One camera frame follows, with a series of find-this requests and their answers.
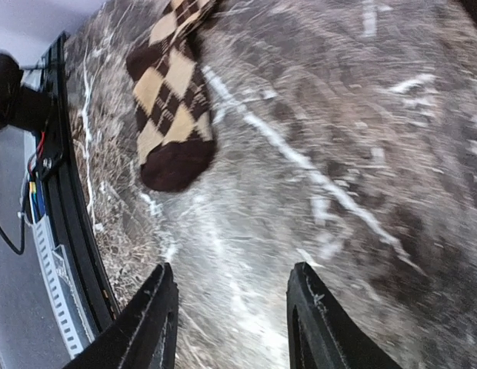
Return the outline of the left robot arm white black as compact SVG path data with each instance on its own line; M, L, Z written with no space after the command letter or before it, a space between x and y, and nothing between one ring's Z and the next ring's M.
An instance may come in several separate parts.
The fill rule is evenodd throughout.
M23 85L23 74L11 55L0 53L0 130L11 125L30 132L44 131L53 99Z

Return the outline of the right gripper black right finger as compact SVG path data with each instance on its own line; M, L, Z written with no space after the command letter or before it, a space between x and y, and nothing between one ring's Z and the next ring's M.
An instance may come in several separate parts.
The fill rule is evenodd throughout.
M400 367L348 316L308 263L292 269L286 304L291 368Z

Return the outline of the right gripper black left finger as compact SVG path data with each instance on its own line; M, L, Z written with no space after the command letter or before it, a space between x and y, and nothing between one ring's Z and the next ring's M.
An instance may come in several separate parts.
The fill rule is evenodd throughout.
M169 263L159 264L118 318L68 369L173 368L178 332L178 286Z

